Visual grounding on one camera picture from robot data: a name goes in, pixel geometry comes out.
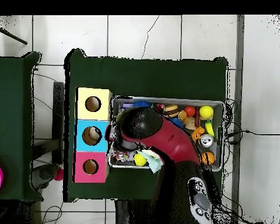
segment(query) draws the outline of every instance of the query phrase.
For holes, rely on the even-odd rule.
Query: blue box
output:
[[[99,121],[99,120],[78,120],[78,125],[77,125],[77,135],[76,135],[76,151],[85,151],[85,152],[104,152],[106,153],[108,150],[108,143],[105,140],[105,131],[107,126],[109,125],[108,121]],[[101,132],[101,140],[98,144],[96,145],[87,145],[84,143],[82,139],[82,134],[83,131],[87,127],[96,127],[100,130]]]

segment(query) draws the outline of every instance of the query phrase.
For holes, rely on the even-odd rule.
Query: dark green tabletop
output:
[[[32,69],[40,54],[0,57],[0,199],[38,201],[30,186],[32,165]]]
[[[219,100],[226,95],[225,58],[214,61],[135,60],[90,58],[82,50],[72,50],[65,59],[65,94],[69,94],[69,128],[65,148],[68,151],[68,181],[64,193],[74,198],[120,198],[149,200],[157,173],[148,170],[110,168],[105,183],[73,183],[72,159],[74,142],[75,88],[109,89],[117,96],[163,97],[172,99]],[[222,172],[215,173],[221,190]]]

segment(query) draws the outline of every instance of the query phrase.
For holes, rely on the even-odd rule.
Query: pink box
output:
[[[83,164],[87,160],[95,160],[99,165],[95,174],[87,174]],[[76,152],[75,183],[105,183],[109,173],[109,165],[105,152]]]

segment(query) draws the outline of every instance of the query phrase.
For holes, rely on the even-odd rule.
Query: yellow ball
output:
[[[213,115],[214,110],[210,106],[203,106],[200,108],[199,113],[202,118],[210,118]]]
[[[136,155],[134,155],[134,162],[135,162],[136,166],[142,167],[145,165],[146,159],[142,155],[136,154]]]

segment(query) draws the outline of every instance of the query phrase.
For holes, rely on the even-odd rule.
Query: gray plastic bin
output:
[[[212,171],[217,172],[223,166],[224,163],[224,133],[225,133],[225,104],[219,101],[209,101],[209,100],[181,100],[181,99],[166,99],[166,98],[152,98],[152,97],[125,97],[124,99],[120,96],[115,97],[112,100],[113,107],[113,116],[116,116],[118,110],[121,108],[123,103],[134,103],[138,100],[144,100],[150,103],[163,103],[165,106],[176,104],[179,107],[179,110],[183,110],[186,106],[198,106],[202,107],[204,105],[209,105],[213,108],[213,119],[212,119],[212,127],[213,132],[215,134],[213,140],[214,143],[209,148],[204,148],[196,143],[196,147],[198,150],[203,153],[206,151],[211,151],[215,155],[215,163],[211,166]],[[205,121],[200,120],[200,126],[205,129]],[[112,159],[109,158],[109,165],[112,167],[122,167],[122,168],[133,168],[133,169],[148,169],[148,166],[138,167],[129,162],[120,162],[115,163]]]

